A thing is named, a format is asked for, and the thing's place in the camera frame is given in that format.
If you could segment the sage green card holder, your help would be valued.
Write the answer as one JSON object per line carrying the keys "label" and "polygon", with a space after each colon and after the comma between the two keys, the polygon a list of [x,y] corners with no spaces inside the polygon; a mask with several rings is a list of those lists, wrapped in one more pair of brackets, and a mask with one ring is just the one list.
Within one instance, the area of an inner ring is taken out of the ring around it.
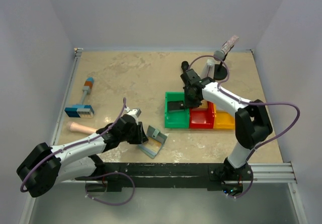
{"label": "sage green card holder", "polygon": [[163,148],[168,136],[150,125],[147,128],[146,136],[147,142],[140,144],[138,148],[151,159],[154,159]]}

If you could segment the black VIP card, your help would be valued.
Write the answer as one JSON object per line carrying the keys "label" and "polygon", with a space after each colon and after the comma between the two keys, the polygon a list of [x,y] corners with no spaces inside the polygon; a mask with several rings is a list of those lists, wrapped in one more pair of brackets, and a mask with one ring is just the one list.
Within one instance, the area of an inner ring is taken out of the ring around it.
{"label": "black VIP card", "polygon": [[179,112],[179,111],[185,111],[186,105],[184,101],[168,101],[167,102],[167,112],[173,113],[173,112]]}

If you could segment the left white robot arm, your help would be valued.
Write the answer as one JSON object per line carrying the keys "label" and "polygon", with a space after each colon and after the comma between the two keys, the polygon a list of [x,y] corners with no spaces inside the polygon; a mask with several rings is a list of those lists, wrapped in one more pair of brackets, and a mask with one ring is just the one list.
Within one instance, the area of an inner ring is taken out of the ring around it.
{"label": "left white robot arm", "polygon": [[20,191],[39,197],[65,180],[101,177],[107,170],[99,154],[122,142],[140,145],[147,141],[142,122],[125,114],[81,140],[54,146],[40,143],[16,170],[22,180]]}

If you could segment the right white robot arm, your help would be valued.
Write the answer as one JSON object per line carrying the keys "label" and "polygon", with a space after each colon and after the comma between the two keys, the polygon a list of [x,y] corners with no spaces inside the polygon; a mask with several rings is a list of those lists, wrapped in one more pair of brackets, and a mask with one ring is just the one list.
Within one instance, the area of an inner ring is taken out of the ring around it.
{"label": "right white robot arm", "polygon": [[198,107],[205,100],[234,118],[237,143],[226,161],[234,169],[243,167],[252,149],[273,132],[264,103],[237,96],[210,77],[200,78],[193,69],[180,77],[184,83],[185,103],[189,108]]}

